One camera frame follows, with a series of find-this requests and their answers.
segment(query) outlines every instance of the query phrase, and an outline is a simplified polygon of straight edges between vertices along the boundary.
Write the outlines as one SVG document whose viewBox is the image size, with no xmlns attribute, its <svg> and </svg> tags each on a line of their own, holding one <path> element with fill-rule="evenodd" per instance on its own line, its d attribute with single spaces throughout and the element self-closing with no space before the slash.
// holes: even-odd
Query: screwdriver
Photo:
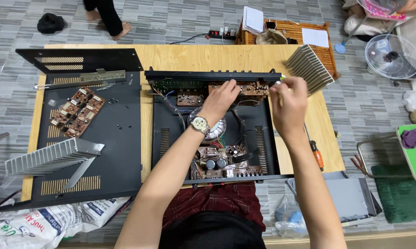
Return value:
<svg viewBox="0 0 416 249">
<path fill-rule="evenodd" d="M 306 128 L 306 123 L 304 123 L 304 125 L 305 125 L 306 134 L 308 135 L 309 145 L 311 146 L 312 153 L 314 154 L 314 157 L 316 158 L 316 162 L 320 167 L 320 171 L 323 171 L 324 165 L 323 165 L 322 154 L 317 149 L 316 142 L 314 140 L 311 140 L 311 137 L 309 136 L 308 128 Z"/>
</svg>

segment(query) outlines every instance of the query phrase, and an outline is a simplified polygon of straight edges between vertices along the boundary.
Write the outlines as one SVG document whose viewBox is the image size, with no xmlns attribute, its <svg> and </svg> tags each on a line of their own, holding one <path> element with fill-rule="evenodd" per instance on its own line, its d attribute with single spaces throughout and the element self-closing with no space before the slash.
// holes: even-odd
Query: green stool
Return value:
<svg viewBox="0 0 416 249">
<path fill-rule="evenodd" d="M 375 138 L 375 139 L 369 139 L 369 140 L 365 140 L 362 142 L 357 143 L 357 151 L 358 154 L 360 156 L 361 162 L 360 162 L 360 166 L 363 167 L 363 169 L 361 169 L 361 171 L 367 175 L 368 177 L 371 178 L 406 178 L 406 177 L 413 177 L 416 181 L 416 147 L 414 149 L 406 149 L 403 147 L 402 141 L 401 141 L 401 137 L 400 134 L 404 131 L 404 130 L 413 130 L 416 129 L 416 125 L 415 124 L 410 124 L 410 125 L 402 125 L 397 129 L 396 134 L 390 135 L 390 136 L 384 136 L 381 138 Z M 387 175 L 387 176 L 375 176 L 372 175 L 368 172 L 368 169 L 366 167 L 365 161 L 363 160 L 363 155 L 361 153 L 360 147 L 362 144 L 365 143 L 371 143 L 371 142 L 375 142 L 375 141 L 380 141 L 380 140 L 385 140 L 385 139 L 391 139 L 391 138 L 398 138 L 399 139 L 399 143 L 400 146 L 403 150 L 404 156 L 406 158 L 407 164 L 409 166 L 409 169 L 412 173 L 412 175 Z"/>
</svg>

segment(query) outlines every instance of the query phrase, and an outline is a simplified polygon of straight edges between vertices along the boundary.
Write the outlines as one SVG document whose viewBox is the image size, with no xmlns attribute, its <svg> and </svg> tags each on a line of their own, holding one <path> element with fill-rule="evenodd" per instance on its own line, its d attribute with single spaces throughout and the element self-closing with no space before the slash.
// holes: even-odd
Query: red pants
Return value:
<svg viewBox="0 0 416 249">
<path fill-rule="evenodd" d="M 181 189 L 163 215 L 162 229 L 200 211 L 226 211 L 243 216 L 266 230 L 254 182 Z"/>
</svg>

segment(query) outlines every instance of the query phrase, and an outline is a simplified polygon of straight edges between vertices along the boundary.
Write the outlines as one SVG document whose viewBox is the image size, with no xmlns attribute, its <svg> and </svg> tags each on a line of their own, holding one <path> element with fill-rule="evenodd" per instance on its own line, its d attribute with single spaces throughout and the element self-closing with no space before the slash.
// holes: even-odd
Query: aluminum heat sink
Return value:
<svg viewBox="0 0 416 249">
<path fill-rule="evenodd" d="M 100 156 L 102 144 L 71 138 L 6 161 L 7 175 L 43 176 Z"/>
<path fill-rule="evenodd" d="M 335 82 L 308 44 L 297 48 L 285 66 L 291 76 L 302 77 L 308 83 L 308 95 Z"/>
</svg>

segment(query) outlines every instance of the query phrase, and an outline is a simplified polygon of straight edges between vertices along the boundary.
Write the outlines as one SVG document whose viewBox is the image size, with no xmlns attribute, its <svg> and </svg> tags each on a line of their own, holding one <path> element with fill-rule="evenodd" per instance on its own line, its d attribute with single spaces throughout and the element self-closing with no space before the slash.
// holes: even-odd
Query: person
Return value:
<svg viewBox="0 0 416 249">
<path fill-rule="evenodd" d="M 405 21 L 416 17 L 416 0 L 385 0 L 390 3 L 396 3 L 399 8 L 397 13 L 405 14 L 406 18 L 403 21 L 395 23 L 391 20 L 382 20 L 368 18 L 363 21 L 366 16 L 364 8 L 358 3 L 358 0 L 345 0 L 343 9 L 348 11 L 348 19 L 345 21 L 344 29 L 347 34 L 350 34 L 360 22 L 362 25 L 355 31 L 354 35 L 375 36 L 387 33 L 393 25 L 398 26 Z"/>
<path fill-rule="evenodd" d="M 84 0 L 84 7 L 87 21 L 102 19 L 113 40 L 119 40 L 131 30 L 130 24 L 120 20 L 113 0 Z"/>
<path fill-rule="evenodd" d="M 213 127 L 239 93 L 235 80 L 225 82 L 207 97 L 198 116 Z M 272 86 L 270 94 L 272 120 L 293 162 L 297 198 L 311 248 L 346 248 L 340 219 L 303 129 L 307 84 L 302 78 L 288 77 Z M 181 194 L 186 189 L 179 191 L 193 155 L 205 137 L 199 125 L 186 129 L 150 172 L 134 200 L 115 249 L 265 247 L 260 210 L 255 211 L 252 206 L 258 205 L 260 209 L 254 182 L 239 185 L 252 194 L 245 199 L 240 199 L 241 189 L 235 184 L 215 186 L 214 192 L 214 187 L 191 189 L 196 195 Z M 194 201 L 206 193 L 208 198 Z M 180 218 L 170 223 L 170 216 Z"/>
</svg>

